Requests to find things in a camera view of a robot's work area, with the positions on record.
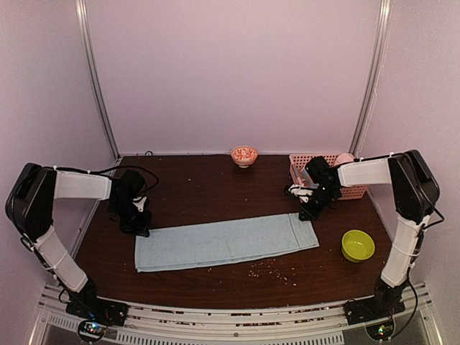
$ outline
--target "towel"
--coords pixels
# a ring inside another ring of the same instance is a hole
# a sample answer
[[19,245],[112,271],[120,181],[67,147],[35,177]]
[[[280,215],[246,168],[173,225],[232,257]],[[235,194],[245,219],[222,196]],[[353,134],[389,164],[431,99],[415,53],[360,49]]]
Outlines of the towel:
[[137,236],[138,272],[246,262],[319,247],[309,221],[296,213],[150,230]]

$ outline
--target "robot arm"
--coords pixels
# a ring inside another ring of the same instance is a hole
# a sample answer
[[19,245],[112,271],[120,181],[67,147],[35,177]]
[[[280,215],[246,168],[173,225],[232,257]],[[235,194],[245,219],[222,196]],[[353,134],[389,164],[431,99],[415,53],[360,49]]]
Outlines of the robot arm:
[[76,171],[26,164],[8,197],[6,214],[22,235],[23,245],[68,291],[68,313],[121,326],[127,306],[97,298],[96,285],[55,233],[52,207],[59,198],[109,200],[109,208],[120,218],[122,231],[148,236],[152,214],[143,209],[147,198],[138,197],[145,181],[133,170],[127,170],[119,179]]
[[397,229],[387,264],[375,287],[375,297],[349,311],[358,318],[387,316],[388,310],[400,310],[401,292],[406,286],[408,270],[414,265],[436,201],[439,187],[417,150],[345,163],[330,167],[323,157],[313,158],[306,170],[318,187],[300,208],[300,220],[312,221],[332,200],[340,198],[340,189],[354,185],[392,185],[397,211]]

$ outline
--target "dark wood tabletop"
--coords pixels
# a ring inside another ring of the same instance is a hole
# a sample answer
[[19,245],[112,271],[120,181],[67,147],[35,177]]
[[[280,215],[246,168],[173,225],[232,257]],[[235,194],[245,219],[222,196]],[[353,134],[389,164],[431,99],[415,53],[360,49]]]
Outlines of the dark wood tabletop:
[[[247,169],[227,155],[125,157],[160,177],[149,192],[152,228],[298,212],[283,193],[292,183],[288,156],[259,156]],[[147,182],[153,178],[145,175]],[[184,308],[267,308],[310,305],[373,293],[391,242],[368,195],[337,201],[313,222],[320,247],[281,257],[193,270],[137,273],[134,236],[98,207],[76,261],[98,294],[136,303]],[[341,253],[341,238],[361,229],[374,239],[374,256],[359,264]]]

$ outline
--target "green bowl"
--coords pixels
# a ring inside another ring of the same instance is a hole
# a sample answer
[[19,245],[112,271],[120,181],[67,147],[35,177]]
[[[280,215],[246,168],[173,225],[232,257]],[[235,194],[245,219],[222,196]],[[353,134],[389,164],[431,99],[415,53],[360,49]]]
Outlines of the green bowl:
[[367,260],[374,252],[374,241],[363,231],[350,230],[342,237],[342,254],[351,262]]

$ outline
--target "pink wall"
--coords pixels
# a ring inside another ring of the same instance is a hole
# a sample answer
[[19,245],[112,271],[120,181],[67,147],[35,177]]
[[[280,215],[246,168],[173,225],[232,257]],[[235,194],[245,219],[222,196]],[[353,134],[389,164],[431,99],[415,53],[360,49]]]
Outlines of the pink wall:
[[[75,2],[0,4],[0,205],[24,163],[111,165],[89,83]],[[67,247],[88,202],[57,205],[55,225]],[[45,273],[0,212],[0,342],[23,344]]]
[[121,152],[344,152],[380,2],[88,2]]
[[[438,208],[446,222],[428,231],[414,278],[427,282],[448,344],[457,344],[460,2],[396,1],[393,10],[385,69],[362,156],[418,148],[438,180]],[[373,188],[372,193],[394,234],[391,190]]]

